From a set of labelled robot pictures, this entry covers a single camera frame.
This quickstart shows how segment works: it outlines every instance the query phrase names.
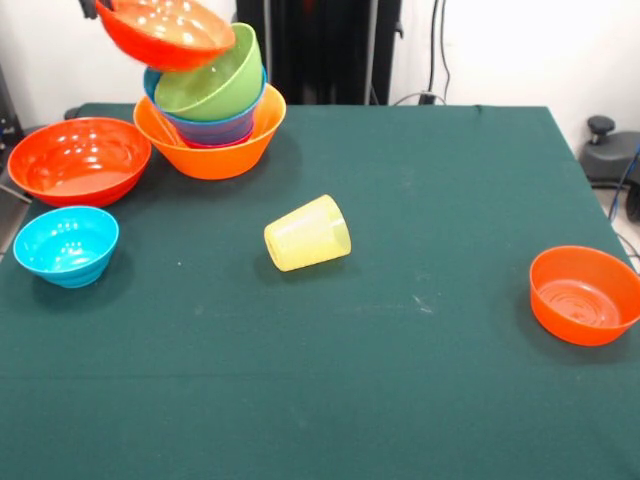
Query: bowl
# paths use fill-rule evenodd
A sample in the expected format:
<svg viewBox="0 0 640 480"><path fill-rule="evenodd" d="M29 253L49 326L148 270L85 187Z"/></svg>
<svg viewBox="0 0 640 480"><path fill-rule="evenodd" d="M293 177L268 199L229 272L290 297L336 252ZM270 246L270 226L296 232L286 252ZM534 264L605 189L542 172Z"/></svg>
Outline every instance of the bowl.
<svg viewBox="0 0 640 480"><path fill-rule="evenodd" d="M235 42L231 26L193 0L113 0L113 7L96 1L111 39L124 53L157 70L199 68Z"/></svg>
<svg viewBox="0 0 640 480"><path fill-rule="evenodd" d="M147 68L144 72L144 89L149 99L153 102L153 95L156 85L162 76L161 72ZM161 113L180 132L180 136L190 142L200 144L222 144L232 143L239 138L245 137L253 129L253 113L258 106L258 102L264 94L267 86L267 72L262 71L262 88L258 97L247 109L233 117L224 120L214 120L213 122L194 122L184 120L167 112Z"/></svg>
<svg viewBox="0 0 640 480"><path fill-rule="evenodd" d="M9 156L9 175L49 205L103 207L135 186L150 157L151 144L132 124L76 118L22 140Z"/></svg>
<svg viewBox="0 0 640 480"><path fill-rule="evenodd" d="M234 23L236 43L224 55L192 72L164 73L154 95L165 112L209 122L233 117L251 105L262 88L262 59L256 32Z"/></svg>
<svg viewBox="0 0 640 480"><path fill-rule="evenodd" d="M555 247L530 270L531 308L556 337L582 346L614 341L640 318L640 279L599 250Z"/></svg>
<svg viewBox="0 0 640 480"><path fill-rule="evenodd" d="M239 138L238 140L236 140L235 142L229 142L229 143L219 143L219 144L206 144L206 143L196 143L196 142L192 142L187 138L184 138L181 136L182 141L185 143L185 145L187 147L190 148L225 148L225 147L231 147L233 145L239 145L240 143L244 143L247 140L249 140L249 138L251 137L251 134L253 133L253 128L247 132L247 134L242 137Z"/></svg>
<svg viewBox="0 0 640 480"><path fill-rule="evenodd" d="M255 166L282 123L287 105L275 88L267 85L258 103L253 133L245 143L225 148L189 148L176 129L143 97L133 111L133 120L155 147L180 172L202 180L221 180L242 175Z"/></svg>
<svg viewBox="0 0 640 480"><path fill-rule="evenodd" d="M109 213L66 207L45 213L20 230L13 254L48 282L79 288L95 282L109 264L120 229Z"/></svg>

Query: table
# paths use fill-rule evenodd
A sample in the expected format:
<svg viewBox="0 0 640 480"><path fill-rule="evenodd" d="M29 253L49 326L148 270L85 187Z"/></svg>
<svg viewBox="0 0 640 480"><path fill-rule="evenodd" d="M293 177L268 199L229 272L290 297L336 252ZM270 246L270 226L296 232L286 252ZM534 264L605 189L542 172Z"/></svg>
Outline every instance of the table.
<svg viewBox="0 0 640 480"><path fill-rule="evenodd" d="M352 255L279 272L264 226L323 193ZM544 108L291 107L248 174L155 154L108 210L97 284L0 264L2 479L640 475L640 328L586 349L529 308L541 250L624 257Z"/></svg>

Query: cyan bowl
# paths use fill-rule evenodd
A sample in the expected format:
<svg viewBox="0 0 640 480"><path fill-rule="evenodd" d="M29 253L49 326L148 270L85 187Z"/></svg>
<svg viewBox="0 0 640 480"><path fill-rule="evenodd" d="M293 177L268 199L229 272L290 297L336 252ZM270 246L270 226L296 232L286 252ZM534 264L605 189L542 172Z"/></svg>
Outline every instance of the cyan bowl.
<svg viewBox="0 0 640 480"><path fill-rule="evenodd" d="M59 208L20 230L13 254L20 265L46 281L79 288L102 275L119 234L116 219L100 208Z"/></svg>

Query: overturned cup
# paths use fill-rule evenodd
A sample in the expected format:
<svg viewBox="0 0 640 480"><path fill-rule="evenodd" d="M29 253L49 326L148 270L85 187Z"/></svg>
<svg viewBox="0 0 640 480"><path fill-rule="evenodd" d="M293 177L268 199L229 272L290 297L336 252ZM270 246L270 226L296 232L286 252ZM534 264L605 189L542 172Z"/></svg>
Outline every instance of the overturned cup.
<svg viewBox="0 0 640 480"><path fill-rule="evenodd" d="M273 263L283 272L351 253L349 229L329 195L267 225L264 240Z"/></svg>

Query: green bowl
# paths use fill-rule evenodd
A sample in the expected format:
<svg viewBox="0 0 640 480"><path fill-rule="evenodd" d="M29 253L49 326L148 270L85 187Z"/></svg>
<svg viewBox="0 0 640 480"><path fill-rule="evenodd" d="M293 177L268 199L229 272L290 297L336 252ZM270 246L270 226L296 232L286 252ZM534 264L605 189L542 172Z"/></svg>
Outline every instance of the green bowl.
<svg viewBox="0 0 640 480"><path fill-rule="evenodd" d="M231 25L236 43L213 62L191 72L168 72L156 86L155 102L165 112L196 122L232 117L251 105L262 88L262 58L256 32Z"/></svg>

